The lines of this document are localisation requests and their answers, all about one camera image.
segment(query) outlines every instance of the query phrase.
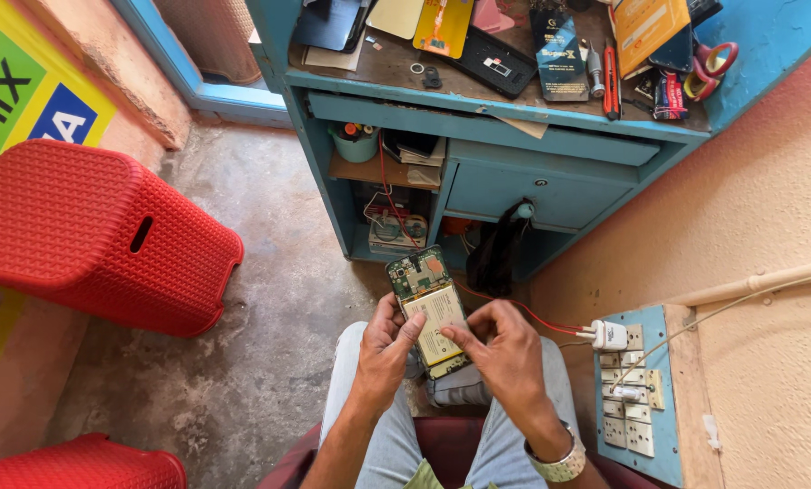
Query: green shirt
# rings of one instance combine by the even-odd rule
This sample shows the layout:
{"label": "green shirt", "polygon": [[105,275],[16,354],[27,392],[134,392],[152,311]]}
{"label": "green shirt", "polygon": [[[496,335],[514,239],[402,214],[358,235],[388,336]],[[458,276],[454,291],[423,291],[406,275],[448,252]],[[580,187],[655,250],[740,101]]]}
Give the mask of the green shirt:
{"label": "green shirt", "polygon": [[[418,465],[418,472],[414,472],[414,475],[411,476],[411,480],[408,481],[408,484],[403,487],[403,489],[444,489],[442,484],[439,483],[439,480],[436,479],[436,472],[433,472],[433,468],[430,466],[430,463],[423,459]],[[472,489],[471,485],[466,485],[463,489]],[[490,483],[488,489],[498,489],[496,484]]]}

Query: wooden shelf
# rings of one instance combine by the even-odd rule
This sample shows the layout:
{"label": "wooden shelf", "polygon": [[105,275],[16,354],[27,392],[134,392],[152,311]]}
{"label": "wooden shelf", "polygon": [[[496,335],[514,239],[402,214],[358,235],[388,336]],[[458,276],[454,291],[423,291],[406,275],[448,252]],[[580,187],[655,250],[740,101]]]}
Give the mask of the wooden shelf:
{"label": "wooden shelf", "polygon": [[[334,155],[330,158],[330,169],[327,171],[327,176],[332,178],[345,178],[347,180],[360,180],[362,182],[381,183],[380,152],[376,153],[369,161],[351,163],[346,161],[334,150]],[[438,185],[409,183],[408,165],[397,163],[390,157],[385,158],[385,181],[391,185],[410,187],[412,189],[425,189],[428,191],[437,191],[439,189]]]}
{"label": "wooden shelf", "polygon": [[[529,2],[527,0],[516,0],[514,5],[508,10],[508,15],[523,14],[529,19]],[[569,10],[575,21],[575,30],[579,39],[592,41],[599,52],[605,49],[605,39],[610,38],[611,22],[607,16],[607,6],[595,3],[589,10],[578,13]],[[602,111],[602,101],[590,99],[587,102],[546,102],[541,91],[539,77],[535,76],[529,85],[523,90],[517,100],[511,101],[496,91],[478,83],[476,80],[457,71],[454,67],[442,61],[439,57],[426,51],[417,50],[411,45],[411,39],[401,39],[372,27],[367,28],[367,35],[377,39],[383,46],[382,50],[371,49],[367,45],[360,52],[360,60],[356,72],[340,70],[337,68],[327,68],[322,66],[311,66],[302,64],[303,50],[302,44],[292,44],[289,50],[288,59],[292,67],[313,75],[336,77],[346,80],[376,83],[391,87],[426,91],[433,94],[453,93],[457,96],[483,99],[491,102],[510,103],[513,105],[525,105],[537,107],[536,100],[542,100],[543,105],[548,109],[568,110],[581,114],[604,117]],[[525,26],[514,27],[503,30],[496,35],[502,41],[514,46],[521,52],[533,56],[534,47],[532,45],[532,31],[527,20]],[[442,78],[441,90],[429,90],[424,88],[421,80],[424,75],[415,75],[409,71],[409,67],[414,62],[420,62],[424,66],[435,66],[439,70]],[[649,102],[643,96],[635,92],[640,77],[626,80],[621,83],[623,98]],[[689,104],[690,118],[683,121],[656,121],[649,114],[636,109],[629,104],[623,104],[626,121],[654,122],[658,125],[671,125],[698,131],[710,131],[710,123],[707,120],[707,112],[701,103]]]}

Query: person's left hand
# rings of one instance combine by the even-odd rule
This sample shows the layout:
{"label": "person's left hand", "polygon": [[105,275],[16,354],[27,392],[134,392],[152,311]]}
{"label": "person's left hand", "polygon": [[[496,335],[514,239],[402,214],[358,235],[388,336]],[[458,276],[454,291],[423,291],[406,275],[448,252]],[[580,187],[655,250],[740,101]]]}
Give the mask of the person's left hand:
{"label": "person's left hand", "polygon": [[393,404],[393,395],[406,373],[408,351],[418,341],[426,317],[418,313],[406,321],[393,292],[378,301],[363,331],[360,360],[352,394],[379,416]]}

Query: light blue jeans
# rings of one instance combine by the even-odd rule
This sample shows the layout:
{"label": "light blue jeans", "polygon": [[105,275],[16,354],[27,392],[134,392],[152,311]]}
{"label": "light blue jeans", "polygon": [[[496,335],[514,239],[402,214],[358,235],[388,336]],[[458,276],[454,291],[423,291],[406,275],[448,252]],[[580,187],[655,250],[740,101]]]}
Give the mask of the light blue jeans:
{"label": "light blue jeans", "polygon": [[[334,372],[330,379],[330,392],[324,408],[324,420],[321,424],[320,445],[330,428],[333,427],[339,411],[345,405],[348,393],[357,372],[357,361],[360,353],[360,339],[367,323],[354,323],[339,336],[336,344]],[[577,421],[574,414],[572,387],[565,363],[559,348],[550,339],[542,338],[542,365],[544,367],[544,389],[547,397],[553,401],[557,415],[567,422],[576,433]],[[406,368],[406,376],[420,374],[420,366],[415,366],[413,358]],[[436,401],[439,398],[477,402],[489,398],[483,382],[475,382],[474,373],[465,372],[458,376],[462,385],[449,383],[435,385]],[[378,420],[378,425],[369,441],[367,456],[357,479],[357,489],[402,489],[411,476],[418,470],[423,457],[418,447],[418,438],[414,431],[414,422],[406,404],[406,394],[402,385],[393,398],[393,405]],[[501,489],[546,489],[547,485],[541,476],[532,468],[523,449],[524,436],[511,423],[505,410],[496,399],[490,403],[490,412],[481,432],[481,442],[475,453],[472,468],[465,483],[474,489],[484,489],[492,481]]]}

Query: red charging cable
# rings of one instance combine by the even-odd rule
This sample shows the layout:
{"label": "red charging cable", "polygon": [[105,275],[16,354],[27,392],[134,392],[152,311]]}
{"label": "red charging cable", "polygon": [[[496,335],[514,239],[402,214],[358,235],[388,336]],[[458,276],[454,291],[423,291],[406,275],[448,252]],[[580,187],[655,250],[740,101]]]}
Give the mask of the red charging cable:
{"label": "red charging cable", "polygon": [[[406,223],[403,222],[403,218],[400,217],[400,212],[397,211],[397,206],[395,206],[393,204],[393,198],[391,198],[391,194],[387,191],[387,182],[385,180],[385,148],[381,145],[381,134],[378,135],[378,154],[381,157],[381,186],[385,190],[385,195],[387,195],[387,201],[391,203],[391,208],[393,209],[393,215],[395,215],[397,217],[397,219],[400,221],[400,226],[402,226],[401,229],[402,229],[403,234],[405,234],[409,239],[411,239],[411,243],[414,245],[415,248],[420,250],[420,246],[418,246],[418,242],[415,241],[414,238],[411,237],[411,234],[408,233],[408,229],[406,228]],[[472,294],[472,295],[475,295],[475,296],[478,296],[478,297],[482,297],[482,298],[486,298],[486,299],[489,299],[489,300],[496,300],[495,297],[490,297],[490,296],[486,296],[484,294],[479,294],[477,292],[470,291],[468,288],[464,287],[462,283],[459,283],[456,280],[454,281],[454,283],[459,285],[461,289],[468,292],[469,294]],[[542,325],[547,326],[548,328],[551,328],[553,331],[559,331],[559,332],[563,332],[565,334],[574,335],[574,334],[576,334],[574,331],[568,331],[568,330],[564,330],[564,329],[560,329],[560,328],[570,328],[570,329],[573,329],[573,330],[581,330],[581,331],[584,329],[583,326],[566,326],[566,325],[561,325],[560,323],[552,323],[552,322],[544,321],[541,317],[536,316],[535,312],[532,312],[532,310],[530,308],[526,307],[526,305],[524,305],[523,303],[518,302],[518,301],[513,300],[513,299],[509,299],[509,298],[504,298],[502,300],[507,300],[508,302],[512,302],[512,303],[514,303],[514,304],[516,304],[516,305],[518,305],[520,307],[523,307],[524,309],[526,309],[526,312],[529,312],[531,317],[535,317],[535,320],[539,321]]]}

